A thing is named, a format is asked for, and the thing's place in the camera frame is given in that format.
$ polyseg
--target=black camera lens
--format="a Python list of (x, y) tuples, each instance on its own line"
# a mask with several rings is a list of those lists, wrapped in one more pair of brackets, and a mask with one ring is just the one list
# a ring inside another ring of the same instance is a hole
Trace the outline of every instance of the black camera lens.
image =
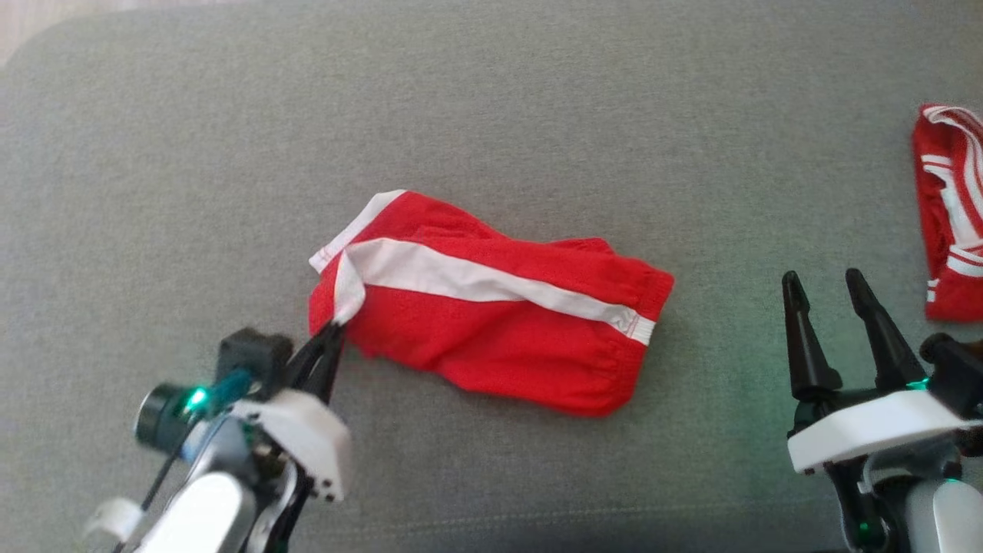
[(181, 445), (190, 424), (187, 406), (200, 389), (161, 384), (144, 398), (134, 434), (141, 445), (169, 454)]

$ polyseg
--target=cable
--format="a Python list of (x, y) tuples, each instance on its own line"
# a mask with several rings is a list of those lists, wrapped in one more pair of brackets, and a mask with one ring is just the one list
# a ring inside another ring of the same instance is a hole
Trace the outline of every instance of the cable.
[[(192, 431), (195, 429), (195, 425), (198, 423), (198, 417), (192, 415), (188, 420), (188, 427), (185, 429), (184, 434), (181, 435), (181, 440), (177, 442), (174, 449), (171, 450), (170, 455), (164, 461), (164, 464), (157, 471), (157, 476), (153, 479), (153, 483), (150, 484), (150, 489), (146, 490), (146, 495), (144, 496), (144, 502), (140, 503), (140, 510), (145, 512), (150, 508), (153, 503), (153, 498), (156, 497), (157, 492), (160, 491), (160, 486), (164, 483), (164, 478), (167, 477), (167, 473), (170, 472), (171, 466), (174, 461), (181, 455), (181, 448), (184, 446), (185, 441), (188, 436), (191, 436)], [(126, 547), (126, 543), (120, 541), (116, 543), (116, 547), (113, 548), (112, 553), (123, 553), (123, 548)]]

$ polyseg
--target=robotic arm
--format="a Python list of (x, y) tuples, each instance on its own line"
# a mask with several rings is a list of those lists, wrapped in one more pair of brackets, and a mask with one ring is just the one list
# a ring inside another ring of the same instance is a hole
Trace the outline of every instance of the robotic arm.
[(104, 503), (87, 534), (122, 551), (181, 459), (188, 476), (136, 551), (285, 553), (308, 499), (341, 501), (351, 484), (351, 436), (326, 406), (342, 334), (328, 325), (291, 357), (288, 338), (243, 329), (222, 341), (210, 387), (155, 388), (135, 433), (167, 461), (141, 505)]
[(983, 547), (983, 495), (962, 482), (962, 457), (983, 456), (983, 342), (934, 335), (914, 352), (857, 269), (846, 286), (877, 369), (875, 387), (841, 391), (809, 322), (795, 272), (782, 279), (792, 396), (788, 453), (837, 490), (843, 538), (864, 553), (970, 553)]

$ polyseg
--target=folded clothing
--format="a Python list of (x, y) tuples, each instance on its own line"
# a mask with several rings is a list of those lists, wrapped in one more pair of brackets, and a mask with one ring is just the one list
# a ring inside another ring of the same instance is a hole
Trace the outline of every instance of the folded clothing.
[(310, 259), (311, 332), (458, 387), (603, 416), (629, 399), (672, 275), (600, 238), (515, 240), (415, 192), (377, 194)]
[(983, 121), (962, 107), (925, 104), (912, 145), (931, 277), (925, 314), (983, 320)]

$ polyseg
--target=gray couch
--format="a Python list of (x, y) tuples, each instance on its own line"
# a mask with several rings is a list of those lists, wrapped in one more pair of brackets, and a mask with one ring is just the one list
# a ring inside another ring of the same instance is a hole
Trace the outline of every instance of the gray couch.
[(981, 24), (975, 0), (342, 0), (45, 32), (2, 85), (3, 548), (70, 551), (142, 496), (143, 394), (207, 380), (240, 327), (303, 338), (308, 256), (395, 188), (602, 236), (676, 289), (605, 419), (347, 351), (358, 479), (293, 551), (837, 547), (832, 486), (785, 452), (781, 274), (848, 386), (873, 370), (849, 266), (912, 341), (980, 338), (922, 316), (909, 133), (922, 101), (983, 108)]

